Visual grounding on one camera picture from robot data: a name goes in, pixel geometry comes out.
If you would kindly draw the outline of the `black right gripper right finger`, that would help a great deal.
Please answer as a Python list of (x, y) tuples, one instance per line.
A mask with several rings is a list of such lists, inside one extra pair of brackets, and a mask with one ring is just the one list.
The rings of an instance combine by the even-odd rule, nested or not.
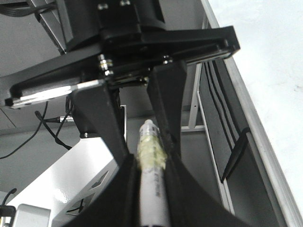
[(246, 227), (194, 179), (181, 160), (181, 109), (187, 65), (183, 61), (153, 67), (147, 93), (168, 154), (164, 179), (174, 227)]

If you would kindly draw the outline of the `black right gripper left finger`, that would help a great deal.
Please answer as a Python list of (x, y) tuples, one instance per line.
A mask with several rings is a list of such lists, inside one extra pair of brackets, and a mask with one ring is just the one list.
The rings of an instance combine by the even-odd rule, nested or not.
[(134, 227), (137, 224), (137, 163), (122, 129), (119, 91), (107, 84), (73, 91), (76, 124), (85, 122), (105, 143), (119, 169), (103, 192), (67, 227)]

